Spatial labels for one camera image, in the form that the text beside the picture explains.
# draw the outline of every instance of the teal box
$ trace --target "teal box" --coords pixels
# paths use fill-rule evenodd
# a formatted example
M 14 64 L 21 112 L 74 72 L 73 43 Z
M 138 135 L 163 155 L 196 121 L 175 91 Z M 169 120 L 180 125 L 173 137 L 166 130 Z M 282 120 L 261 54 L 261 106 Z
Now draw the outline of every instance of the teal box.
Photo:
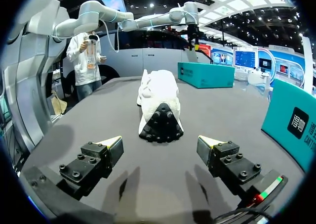
M 316 151 L 316 98 L 301 88 L 275 80 L 262 130 L 307 172 Z
M 178 79 L 198 88 L 229 88 L 234 85 L 235 68 L 205 63 L 179 62 Z

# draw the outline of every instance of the white pillar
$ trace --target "white pillar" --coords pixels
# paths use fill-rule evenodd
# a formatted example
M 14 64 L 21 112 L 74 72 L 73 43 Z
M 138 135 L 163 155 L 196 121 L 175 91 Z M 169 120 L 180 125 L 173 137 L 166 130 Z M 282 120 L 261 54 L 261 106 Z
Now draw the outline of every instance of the white pillar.
M 304 90 L 311 94 L 313 89 L 313 54 L 312 46 L 309 38 L 302 36 L 303 40 L 303 49 L 304 49 L 304 58 L 305 58 L 305 83 Z

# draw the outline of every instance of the black logo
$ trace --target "black logo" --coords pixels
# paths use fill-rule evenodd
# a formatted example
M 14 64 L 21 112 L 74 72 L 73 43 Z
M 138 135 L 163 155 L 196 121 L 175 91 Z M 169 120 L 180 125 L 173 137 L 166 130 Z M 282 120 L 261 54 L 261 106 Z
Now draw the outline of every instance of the black logo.
M 309 118 L 310 117 L 307 113 L 295 107 L 290 119 L 290 123 L 287 126 L 287 130 L 289 130 L 289 132 L 296 136 L 298 139 L 301 139 Z

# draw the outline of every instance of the white hoodie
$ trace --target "white hoodie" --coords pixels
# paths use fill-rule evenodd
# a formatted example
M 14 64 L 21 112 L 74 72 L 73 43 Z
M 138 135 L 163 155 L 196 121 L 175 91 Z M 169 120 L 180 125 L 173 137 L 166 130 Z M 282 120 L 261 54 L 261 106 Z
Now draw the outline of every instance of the white hoodie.
M 67 48 L 67 58 L 74 64 L 75 67 L 75 76 L 76 76 L 76 86 L 82 86 L 85 84 L 89 84 L 91 82 L 96 82 L 101 80 L 99 67 L 95 66 L 94 69 L 88 69 L 87 65 L 87 50 L 80 53 L 79 48 L 82 42 L 86 37 L 88 37 L 88 33 L 78 34 L 70 40 L 69 46 Z M 95 52 L 97 63 L 100 63 L 101 59 L 101 46 L 100 46 L 100 38 L 98 37 L 98 42 L 96 43 Z

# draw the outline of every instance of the name badge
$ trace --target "name badge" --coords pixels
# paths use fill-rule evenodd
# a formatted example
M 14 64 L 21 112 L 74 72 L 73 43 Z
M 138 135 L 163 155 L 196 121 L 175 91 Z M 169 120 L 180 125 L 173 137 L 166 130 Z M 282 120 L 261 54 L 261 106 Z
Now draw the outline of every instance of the name badge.
M 88 69 L 94 69 L 95 64 L 96 64 L 95 57 L 88 57 L 87 59 Z

